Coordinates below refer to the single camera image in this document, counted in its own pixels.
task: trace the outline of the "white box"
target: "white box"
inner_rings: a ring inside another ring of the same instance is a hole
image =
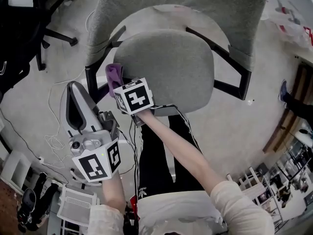
[[[133,115],[152,107],[152,92],[148,88],[145,78],[114,89],[116,101],[121,111]]]
[[[93,151],[85,150],[72,160],[88,182],[110,179],[121,164],[118,139]]]

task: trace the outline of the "black office chair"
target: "black office chair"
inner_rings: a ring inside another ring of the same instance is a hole
[[[64,0],[57,0],[49,9],[47,0],[33,0],[33,7],[9,6],[8,0],[0,0],[0,103],[3,95],[13,88],[29,73],[29,62],[36,56],[38,70],[43,71],[41,45],[47,49],[50,44],[44,36],[58,38],[69,42],[71,46],[78,43],[46,27],[51,16]]]

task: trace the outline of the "chair backrest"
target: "chair backrest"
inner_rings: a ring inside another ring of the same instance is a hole
[[[198,10],[220,26],[230,56],[251,70],[253,41],[266,0],[99,0],[89,29],[86,66],[98,61],[114,28],[132,13],[161,4],[178,4]]]

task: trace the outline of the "shoe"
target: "shoe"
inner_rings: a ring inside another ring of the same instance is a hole
[[[280,86],[280,91],[279,91],[279,95],[278,95],[278,99],[282,102],[284,101],[284,96],[287,94],[287,81],[283,80],[282,85]]]
[[[57,185],[58,187],[61,187],[61,188],[63,187],[62,183],[60,183],[60,182],[58,182],[58,181],[56,181],[54,179],[52,179],[51,184],[55,184],[55,185]]]

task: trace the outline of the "chair base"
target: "chair base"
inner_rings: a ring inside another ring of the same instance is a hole
[[[64,0],[57,0],[49,9],[50,14],[52,15],[56,9],[63,3]],[[78,43],[77,38],[70,38],[68,36],[62,35],[58,32],[55,32],[53,30],[50,29],[45,29],[45,36],[49,36],[49,37],[53,37],[53,38],[57,38],[60,39],[62,41],[68,42],[71,46],[74,46]],[[44,49],[49,48],[50,44],[47,43],[45,40],[42,41],[42,45]],[[41,49],[39,49],[37,55],[36,55],[36,59],[37,59],[37,65],[38,65],[38,70],[40,71],[44,71],[46,69],[46,64],[42,63],[42,58],[41,58]]]
[[[189,27],[186,27],[186,32],[194,34],[197,37],[200,37],[201,39],[203,39],[210,46],[212,51],[217,53],[221,58],[223,58],[226,62],[228,62],[228,64],[230,64],[231,67],[234,68],[236,72],[238,72],[241,75],[239,87],[226,84],[219,80],[214,80],[214,88],[222,92],[225,92],[229,95],[232,95],[238,99],[245,100],[249,83],[250,83],[251,72],[245,69],[237,61],[232,59],[229,56],[229,53],[226,50],[224,50],[222,47],[220,47],[218,44],[216,44],[215,42],[211,41],[210,39],[206,38],[205,36],[201,35],[200,33],[196,32],[195,30]]]

